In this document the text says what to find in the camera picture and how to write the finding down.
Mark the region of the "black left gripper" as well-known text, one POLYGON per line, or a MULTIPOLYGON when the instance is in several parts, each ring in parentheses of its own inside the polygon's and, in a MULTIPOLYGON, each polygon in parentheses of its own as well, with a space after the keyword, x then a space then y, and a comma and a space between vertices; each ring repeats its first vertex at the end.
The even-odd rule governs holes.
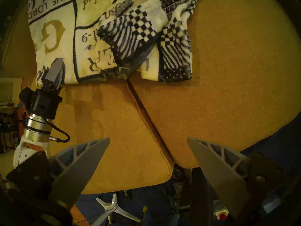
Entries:
POLYGON ((64 83, 66 67, 63 58, 56 58, 49 69, 45 71, 44 84, 58 86, 58 89, 42 87, 35 91, 28 88, 26 99, 26 110, 42 118, 54 120, 62 97, 59 93, 64 83))

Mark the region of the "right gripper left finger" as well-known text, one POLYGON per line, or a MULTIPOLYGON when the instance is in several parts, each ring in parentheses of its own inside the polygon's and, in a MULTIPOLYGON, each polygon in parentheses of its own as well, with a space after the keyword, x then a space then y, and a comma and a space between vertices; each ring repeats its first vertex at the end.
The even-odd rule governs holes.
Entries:
POLYGON ((45 151, 33 150, 6 176, 16 191, 33 198, 62 204, 68 210, 93 176, 110 144, 110 138, 72 145, 47 158, 45 151))

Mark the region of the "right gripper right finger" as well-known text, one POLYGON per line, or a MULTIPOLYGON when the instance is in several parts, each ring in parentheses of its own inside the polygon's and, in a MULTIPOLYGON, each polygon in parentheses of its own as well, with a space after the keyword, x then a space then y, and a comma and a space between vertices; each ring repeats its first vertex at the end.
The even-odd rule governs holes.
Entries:
POLYGON ((261 153, 251 158, 229 147, 188 138, 205 178, 232 218, 248 218, 267 194, 287 183, 289 175, 261 153))

